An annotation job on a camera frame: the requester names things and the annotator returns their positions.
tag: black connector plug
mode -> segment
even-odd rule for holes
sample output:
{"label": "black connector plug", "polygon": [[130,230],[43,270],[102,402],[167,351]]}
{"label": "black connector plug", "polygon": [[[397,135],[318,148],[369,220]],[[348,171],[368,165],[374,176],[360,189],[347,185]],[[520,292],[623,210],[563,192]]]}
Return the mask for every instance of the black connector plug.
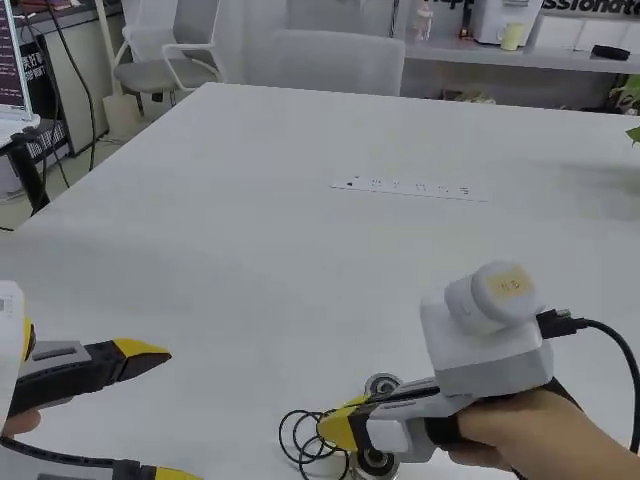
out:
{"label": "black connector plug", "polygon": [[545,340],[573,335],[578,333],[578,330],[586,328],[581,322],[582,319],[571,317],[569,310],[547,310],[536,315],[536,319]]}

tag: desk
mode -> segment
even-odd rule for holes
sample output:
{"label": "desk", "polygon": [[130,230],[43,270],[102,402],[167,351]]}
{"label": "desk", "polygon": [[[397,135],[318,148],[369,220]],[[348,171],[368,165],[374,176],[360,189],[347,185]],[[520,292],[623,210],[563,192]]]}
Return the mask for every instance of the desk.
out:
{"label": "desk", "polygon": [[[634,119],[209,84],[15,234],[2,275],[39,338],[167,345],[161,368],[44,414],[26,442],[217,478],[298,480],[281,416],[432,369],[418,306],[495,258],[640,352]],[[340,191],[353,175],[481,188],[473,203]],[[631,380],[606,337],[556,372],[621,442]],[[513,478],[438,455],[403,479]]]}

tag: human hand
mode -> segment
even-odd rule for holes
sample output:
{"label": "human hand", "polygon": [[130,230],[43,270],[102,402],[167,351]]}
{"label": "human hand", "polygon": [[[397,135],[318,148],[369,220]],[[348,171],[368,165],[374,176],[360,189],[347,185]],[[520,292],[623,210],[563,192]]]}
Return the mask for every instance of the human hand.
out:
{"label": "human hand", "polygon": [[2,436],[13,437],[20,433],[27,433],[35,429],[40,424],[40,413],[36,410],[30,410],[20,415],[15,415],[4,424]]}
{"label": "human hand", "polygon": [[640,458],[548,391],[472,406],[458,423],[463,437],[481,445],[449,452],[456,463],[515,469],[528,480],[640,478]]}

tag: computer monitor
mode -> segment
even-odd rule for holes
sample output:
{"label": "computer monitor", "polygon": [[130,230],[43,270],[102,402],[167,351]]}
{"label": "computer monitor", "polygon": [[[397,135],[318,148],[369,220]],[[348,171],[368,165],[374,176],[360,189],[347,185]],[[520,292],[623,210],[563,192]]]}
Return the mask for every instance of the computer monitor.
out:
{"label": "computer monitor", "polygon": [[9,0],[0,0],[0,120],[33,119]]}

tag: shelf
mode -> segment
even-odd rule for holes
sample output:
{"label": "shelf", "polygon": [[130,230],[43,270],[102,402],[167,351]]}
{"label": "shelf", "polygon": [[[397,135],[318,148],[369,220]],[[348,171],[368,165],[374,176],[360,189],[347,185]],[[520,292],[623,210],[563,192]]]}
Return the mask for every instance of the shelf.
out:
{"label": "shelf", "polygon": [[589,52],[554,48],[524,47],[515,52],[500,47],[480,45],[473,40],[431,38],[428,42],[407,42],[406,57],[440,62],[506,65],[511,67],[551,68],[606,73],[640,73],[640,55],[631,55],[621,62],[591,57]]}

